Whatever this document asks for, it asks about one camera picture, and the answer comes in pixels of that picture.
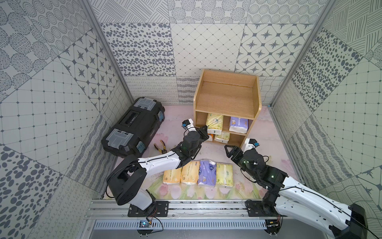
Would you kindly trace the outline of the yellow-green tissue pack shelf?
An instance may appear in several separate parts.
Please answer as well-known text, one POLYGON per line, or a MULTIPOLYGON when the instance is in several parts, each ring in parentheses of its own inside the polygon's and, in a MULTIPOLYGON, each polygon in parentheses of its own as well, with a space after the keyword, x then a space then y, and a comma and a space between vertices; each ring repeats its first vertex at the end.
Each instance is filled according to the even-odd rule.
POLYGON ((209 134, 221 134, 223 129, 223 115, 208 113, 206 125, 209 134))
POLYGON ((233 165, 217 163, 216 165, 216 185, 223 187, 233 186, 233 165))

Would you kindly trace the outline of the yellow-green tissue pack top shelf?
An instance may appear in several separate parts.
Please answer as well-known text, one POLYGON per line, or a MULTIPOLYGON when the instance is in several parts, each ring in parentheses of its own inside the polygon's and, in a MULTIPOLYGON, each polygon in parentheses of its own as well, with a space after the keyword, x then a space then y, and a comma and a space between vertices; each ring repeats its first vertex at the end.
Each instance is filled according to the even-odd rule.
POLYGON ((217 163, 216 165, 216 185, 223 187, 233 186, 233 165, 217 163))

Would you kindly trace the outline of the purple tissue pack shelf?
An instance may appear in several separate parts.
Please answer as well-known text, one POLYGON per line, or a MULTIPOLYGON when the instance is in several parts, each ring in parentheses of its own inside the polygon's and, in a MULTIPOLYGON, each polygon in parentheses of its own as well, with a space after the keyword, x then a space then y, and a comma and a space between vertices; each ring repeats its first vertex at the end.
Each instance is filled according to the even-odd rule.
POLYGON ((216 162, 208 159, 200 161, 198 185, 211 187, 216 185, 216 162))
POLYGON ((237 133, 246 134, 249 128, 248 119, 231 117, 229 123, 229 130, 237 133))

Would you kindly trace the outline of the purple tissue pack top shelf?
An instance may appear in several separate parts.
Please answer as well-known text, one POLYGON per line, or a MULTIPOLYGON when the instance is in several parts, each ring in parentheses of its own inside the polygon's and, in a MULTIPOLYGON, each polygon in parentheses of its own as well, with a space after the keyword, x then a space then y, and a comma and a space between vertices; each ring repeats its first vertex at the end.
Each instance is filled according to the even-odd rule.
POLYGON ((211 187, 216 185, 216 162, 208 159, 200 161, 198 185, 211 187))

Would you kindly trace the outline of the orange tissue pack top shelf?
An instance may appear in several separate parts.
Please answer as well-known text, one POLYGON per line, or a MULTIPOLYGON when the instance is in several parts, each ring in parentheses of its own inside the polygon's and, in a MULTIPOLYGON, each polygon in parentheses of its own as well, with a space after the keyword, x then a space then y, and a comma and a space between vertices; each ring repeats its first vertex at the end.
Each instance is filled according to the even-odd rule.
POLYGON ((196 185, 199 179, 199 161, 191 161, 182 168, 181 183, 196 185))

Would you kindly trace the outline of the orange tissue pack shelf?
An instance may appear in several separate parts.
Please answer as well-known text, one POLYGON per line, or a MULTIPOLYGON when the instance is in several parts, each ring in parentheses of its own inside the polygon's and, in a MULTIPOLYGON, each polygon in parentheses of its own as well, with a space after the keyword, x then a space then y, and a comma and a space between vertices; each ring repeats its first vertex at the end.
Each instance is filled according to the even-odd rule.
POLYGON ((167 185, 178 184, 181 181, 182 168, 164 171, 163 183, 167 185))
POLYGON ((196 185, 199 179, 199 161, 191 161, 182 168, 181 183, 196 185))

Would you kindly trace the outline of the yellow-green pack bottom shelf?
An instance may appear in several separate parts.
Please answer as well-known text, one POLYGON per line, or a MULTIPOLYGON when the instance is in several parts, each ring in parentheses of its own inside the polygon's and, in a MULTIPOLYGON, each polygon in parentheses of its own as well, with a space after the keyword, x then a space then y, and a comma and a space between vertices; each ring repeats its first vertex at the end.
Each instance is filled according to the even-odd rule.
POLYGON ((214 136, 214 140, 217 142, 227 144, 230 140, 230 133, 223 131, 221 134, 216 134, 214 136))

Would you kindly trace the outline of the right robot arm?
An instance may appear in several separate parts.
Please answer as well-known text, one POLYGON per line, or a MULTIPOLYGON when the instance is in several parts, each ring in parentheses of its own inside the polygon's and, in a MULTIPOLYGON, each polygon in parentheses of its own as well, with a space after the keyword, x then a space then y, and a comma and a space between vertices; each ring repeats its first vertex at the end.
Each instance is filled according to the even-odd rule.
POLYGON ((372 231, 368 227, 366 211, 360 205, 343 204, 301 184, 276 167, 268 165, 250 140, 245 151, 226 145, 226 155, 249 180, 267 190, 261 202, 264 212, 292 217, 326 233, 333 239, 366 239, 372 231))

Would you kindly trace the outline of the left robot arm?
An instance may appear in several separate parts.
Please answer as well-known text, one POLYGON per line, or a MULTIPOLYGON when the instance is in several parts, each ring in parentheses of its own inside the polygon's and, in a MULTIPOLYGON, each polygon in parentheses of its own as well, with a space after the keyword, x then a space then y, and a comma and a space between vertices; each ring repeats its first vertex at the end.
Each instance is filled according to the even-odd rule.
POLYGON ((126 157, 107 177, 110 189, 118 206, 133 205, 146 215, 157 209, 155 197, 141 188, 145 178, 166 170, 178 169, 196 158, 202 143, 209 138, 208 127, 186 126, 183 141, 169 152, 150 158, 126 157))

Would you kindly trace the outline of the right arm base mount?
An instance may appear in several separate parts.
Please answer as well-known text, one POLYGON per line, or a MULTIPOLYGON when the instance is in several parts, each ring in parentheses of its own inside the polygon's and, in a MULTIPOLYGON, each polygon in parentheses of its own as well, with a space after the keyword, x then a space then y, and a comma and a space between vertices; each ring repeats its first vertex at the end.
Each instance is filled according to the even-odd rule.
POLYGON ((246 200, 244 202, 249 217, 278 217, 279 213, 274 207, 258 200, 246 200))

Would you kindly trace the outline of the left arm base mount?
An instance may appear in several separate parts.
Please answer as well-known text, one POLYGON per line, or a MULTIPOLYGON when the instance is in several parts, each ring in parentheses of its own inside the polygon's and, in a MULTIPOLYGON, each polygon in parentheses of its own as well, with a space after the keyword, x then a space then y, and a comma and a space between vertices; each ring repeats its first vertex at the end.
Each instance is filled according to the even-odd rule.
POLYGON ((156 201, 145 210, 137 206, 130 205, 128 217, 167 217, 169 210, 169 201, 156 201))

